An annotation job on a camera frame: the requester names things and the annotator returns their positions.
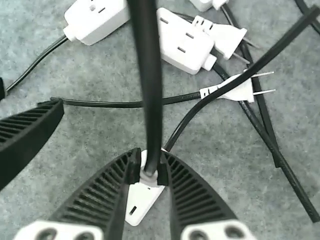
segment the white plug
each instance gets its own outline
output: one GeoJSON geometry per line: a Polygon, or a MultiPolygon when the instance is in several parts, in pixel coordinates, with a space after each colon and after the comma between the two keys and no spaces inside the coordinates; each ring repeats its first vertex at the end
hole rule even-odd
{"type": "Polygon", "coordinates": [[[126,0],[76,0],[65,12],[65,36],[93,45],[129,20],[126,0]]]}
{"type": "Polygon", "coordinates": [[[192,75],[201,67],[210,71],[217,60],[210,54],[213,38],[163,7],[156,13],[162,59],[192,75]]]}
{"type": "Polygon", "coordinates": [[[229,60],[235,53],[247,33],[247,29],[245,28],[239,29],[231,25],[216,24],[201,16],[196,16],[192,25],[213,38],[215,49],[217,49],[226,60],[229,60]]]}
{"type": "Polygon", "coordinates": [[[229,0],[190,0],[190,2],[200,11],[205,12],[209,8],[214,7],[219,10],[222,5],[227,4],[229,0]]]}
{"type": "MultiPolygon", "coordinates": [[[[274,72],[265,72],[265,73],[260,73],[253,75],[252,77],[262,77],[262,76],[267,76],[270,74],[273,74],[274,72]]],[[[222,88],[223,86],[227,85],[228,83],[232,82],[235,80],[237,77],[239,77],[241,73],[233,75],[229,77],[226,81],[214,85],[214,86],[209,86],[200,89],[200,96],[201,99],[204,99],[207,97],[209,94],[212,94],[213,92],[217,91],[218,89],[222,88]]],[[[253,87],[252,87],[252,79],[249,78],[239,86],[235,87],[234,89],[228,91],[227,93],[223,94],[222,96],[218,97],[218,99],[229,99],[232,101],[248,101],[249,103],[254,103],[255,102],[255,95],[260,95],[260,94],[266,94],[266,93],[271,93],[274,92],[275,89],[271,90],[266,90],[266,91],[259,91],[259,92],[254,92],[253,87]]]]}

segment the outlet slot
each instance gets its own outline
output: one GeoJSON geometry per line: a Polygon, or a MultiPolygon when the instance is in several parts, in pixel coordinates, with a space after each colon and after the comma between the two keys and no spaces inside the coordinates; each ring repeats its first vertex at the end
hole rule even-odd
{"type": "Polygon", "coordinates": [[[180,51],[183,52],[183,53],[186,52],[186,50],[184,50],[183,48],[181,48],[181,47],[179,47],[179,46],[178,46],[178,50],[180,50],[180,51]]]}
{"type": "Polygon", "coordinates": [[[106,8],[102,8],[100,11],[98,11],[98,14],[101,13],[103,10],[105,10],[106,8]]]}
{"type": "Polygon", "coordinates": [[[194,36],[192,36],[191,34],[189,34],[189,33],[186,33],[185,35],[187,35],[189,38],[191,38],[191,39],[194,39],[195,37],[194,36]]]}
{"type": "Polygon", "coordinates": [[[129,212],[129,215],[134,214],[134,212],[135,212],[136,210],[137,210],[137,207],[134,206],[134,207],[131,209],[131,211],[129,212]]]}
{"type": "Polygon", "coordinates": [[[160,21],[161,21],[161,22],[164,22],[165,24],[168,24],[168,23],[169,23],[167,20],[163,19],[162,17],[160,17],[160,21]]]}

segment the black plastic jaw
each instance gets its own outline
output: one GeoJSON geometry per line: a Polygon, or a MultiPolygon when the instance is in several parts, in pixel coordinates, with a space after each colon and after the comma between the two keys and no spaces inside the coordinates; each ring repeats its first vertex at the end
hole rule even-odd
{"type": "Polygon", "coordinates": [[[0,120],[0,191],[40,151],[63,115],[63,102],[53,100],[0,120]]]}
{"type": "Polygon", "coordinates": [[[97,226],[105,240],[122,239],[129,185],[139,182],[141,149],[132,149],[99,170],[49,220],[97,226]]]}
{"type": "Polygon", "coordinates": [[[157,170],[158,184],[170,188],[172,240],[180,240],[188,225],[237,219],[219,194],[176,156],[163,151],[157,170]]]}

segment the screw hole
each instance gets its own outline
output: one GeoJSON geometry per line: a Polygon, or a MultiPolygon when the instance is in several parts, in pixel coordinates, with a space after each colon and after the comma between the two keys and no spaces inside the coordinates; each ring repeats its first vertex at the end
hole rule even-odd
{"type": "Polygon", "coordinates": [[[95,240],[95,237],[90,232],[81,233],[75,240],[95,240]]]}
{"type": "Polygon", "coordinates": [[[57,231],[54,228],[48,228],[41,231],[36,240],[54,240],[57,235],[57,231]]]}
{"type": "Polygon", "coordinates": [[[207,234],[205,234],[203,231],[193,231],[191,232],[189,236],[189,240],[208,240],[207,234]]]}
{"type": "Polygon", "coordinates": [[[235,226],[229,226],[225,229],[225,234],[231,239],[242,239],[245,235],[244,233],[235,226]]]}

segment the white extension cord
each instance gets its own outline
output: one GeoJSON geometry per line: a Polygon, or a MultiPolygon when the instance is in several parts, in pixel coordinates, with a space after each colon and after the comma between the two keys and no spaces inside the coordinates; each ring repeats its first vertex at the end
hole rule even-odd
{"type": "Polygon", "coordinates": [[[227,4],[229,0],[190,0],[190,2],[200,11],[205,12],[211,7],[219,10],[222,5],[227,4]]]}
{"type": "Polygon", "coordinates": [[[156,13],[162,59],[192,75],[201,67],[210,71],[217,60],[210,54],[213,38],[163,7],[156,13]]]}
{"type": "Polygon", "coordinates": [[[126,0],[76,0],[65,12],[65,36],[93,45],[129,20],[126,0]]]}

